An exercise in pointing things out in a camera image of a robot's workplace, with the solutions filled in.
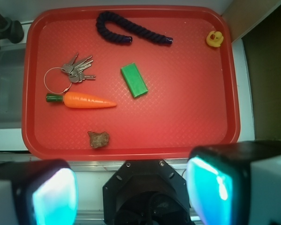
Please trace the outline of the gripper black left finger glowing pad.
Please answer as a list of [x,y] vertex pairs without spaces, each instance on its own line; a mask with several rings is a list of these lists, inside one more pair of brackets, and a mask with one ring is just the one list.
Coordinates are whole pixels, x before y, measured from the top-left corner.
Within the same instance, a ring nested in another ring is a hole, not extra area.
[[75,172],[61,159],[0,162],[0,225],[72,225]]

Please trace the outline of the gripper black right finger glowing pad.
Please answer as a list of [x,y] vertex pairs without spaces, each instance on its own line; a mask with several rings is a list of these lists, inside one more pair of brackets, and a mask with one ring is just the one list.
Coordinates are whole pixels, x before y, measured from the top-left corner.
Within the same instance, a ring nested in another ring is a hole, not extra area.
[[281,141],[195,147],[186,185],[206,225],[281,225]]

